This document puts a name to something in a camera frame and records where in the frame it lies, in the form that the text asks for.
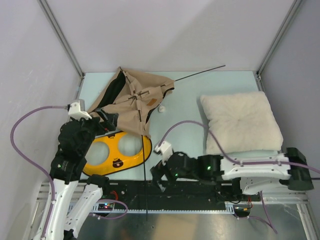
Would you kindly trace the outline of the black tent pole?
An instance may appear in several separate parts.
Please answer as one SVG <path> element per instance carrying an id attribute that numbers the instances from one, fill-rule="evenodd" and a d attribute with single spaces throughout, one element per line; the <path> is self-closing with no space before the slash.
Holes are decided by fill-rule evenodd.
<path id="1" fill-rule="evenodd" d="M 139 121 L 142 125 L 142 115 L 141 115 L 141 110 L 138 110 L 138 114 L 139 114 Z M 148 210 L 148 191 L 147 191 L 147 178 L 146 178 L 146 158 L 145 158 L 145 145 L 144 145 L 144 135 L 143 135 L 143 130 L 141 130 L 141 145 L 142 145 L 142 157 L 143 157 L 143 176 L 144 176 L 144 197 L 145 197 L 145 220 L 146 222 L 149 219 L 149 210 Z"/>
<path id="2" fill-rule="evenodd" d="M 196 72 L 196 73 L 189 74 L 189 75 L 186 75 L 184 77 L 178 78 L 178 79 L 175 80 L 175 82 L 181 81 L 181 80 L 184 80 L 184 79 L 196 76 L 196 75 L 200 75 L 200 74 L 203 74 L 203 73 L 207 73 L 207 72 L 210 72 L 210 71 L 213 71 L 213 70 L 218 70 L 218 69 L 221 69 L 221 68 L 224 68 L 224 67 L 226 67 L 225 64 L 224 65 L 220 65 L 220 66 L 216 66 L 216 67 L 213 67 L 213 68 L 209 68 L 209 69 L 206 69 L 206 70 L 202 70 L 202 71 L 199 71 L 199 72 Z"/>

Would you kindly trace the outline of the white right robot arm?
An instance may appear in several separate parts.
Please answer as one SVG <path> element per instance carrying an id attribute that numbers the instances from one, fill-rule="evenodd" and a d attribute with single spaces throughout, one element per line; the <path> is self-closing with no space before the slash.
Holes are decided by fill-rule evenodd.
<path id="1" fill-rule="evenodd" d="M 241 201 L 247 196 L 286 186 L 290 191 L 314 189 L 311 167 L 295 147 L 267 157 L 231 158 L 222 155 L 190 157 L 172 149 L 160 151 L 162 159 L 150 169 L 152 183 L 162 192 L 178 179 L 213 186 L 225 200 Z"/>

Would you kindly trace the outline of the black tent pole front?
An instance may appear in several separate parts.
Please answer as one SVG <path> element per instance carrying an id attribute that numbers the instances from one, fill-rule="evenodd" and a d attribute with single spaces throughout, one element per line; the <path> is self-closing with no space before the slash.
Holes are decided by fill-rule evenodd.
<path id="1" fill-rule="evenodd" d="M 138 110 L 138 114 L 139 114 L 139 121 L 142 125 L 142 115 L 141 115 L 141 110 Z M 143 130 L 141 130 L 141 145 L 142 145 L 142 157 L 143 157 L 143 176 L 144 176 L 144 197 L 145 197 L 145 220 L 146 222 L 149 219 L 149 210 L 148 210 L 148 191 L 147 191 L 147 178 L 146 178 L 146 158 L 145 158 L 145 145 L 144 145 L 144 135 L 143 135 Z"/>

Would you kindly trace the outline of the beige fabric pet tent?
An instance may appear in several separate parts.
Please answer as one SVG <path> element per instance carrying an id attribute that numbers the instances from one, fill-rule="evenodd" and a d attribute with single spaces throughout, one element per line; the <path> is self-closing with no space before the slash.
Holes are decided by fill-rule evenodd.
<path id="1" fill-rule="evenodd" d="M 92 117 L 99 117 L 97 108 L 118 113 L 117 129 L 138 136 L 143 130 L 143 135 L 150 137 L 151 114 L 175 89 L 174 83 L 165 76 L 119 67 L 87 112 Z"/>

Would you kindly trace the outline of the black tent pole back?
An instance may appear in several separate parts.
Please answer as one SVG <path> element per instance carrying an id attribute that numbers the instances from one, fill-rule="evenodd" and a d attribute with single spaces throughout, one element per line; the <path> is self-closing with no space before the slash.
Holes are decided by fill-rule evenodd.
<path id="1" fill-rule="evenodd" d="M 224 67 L 226 67 L 225 64 L 224 65 L 220 65 L 220 66 L 216 66 L 216 67 L 213 67 L 213 68 L 209 68 L 209 69 L 206 69 L 206 70 L 202 70 L 202 71 L 199 71 L 199 72 L 196 72 L 196 73 L 189 74 L 189 75 L 186 75 L 184 77 L 178 78 L 178 79 L 175 80 L 175 82 L 181 81 L 181 80 L 184 80 L 184 79 L 196 76 L 196 75 L 200 75 L 200 74 L 203 74 L 203 73 L 207 73 L 207 72 L 210 72 L 210 71 L 213 71 L 213 70 L 218 70 L 218 69 L 221 69 L 221 68 L 224 68 Z"/>

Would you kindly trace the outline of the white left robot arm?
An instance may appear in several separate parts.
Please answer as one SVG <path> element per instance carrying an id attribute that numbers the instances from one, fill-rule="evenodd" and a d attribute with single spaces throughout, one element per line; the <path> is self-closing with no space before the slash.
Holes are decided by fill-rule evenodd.
<path id="1" fill-rule="evenodd" d="M 98 117 L 76 119 L 60 128 L 58 150 L 49 173 L 52 185 L 35 240 L 75 240 L 94 204 L 111 194 L 109 178 L 93 174 L 82 195 L 69 210 L 74 191 L 87 163 L 86 154 L 104 128 Z"/>

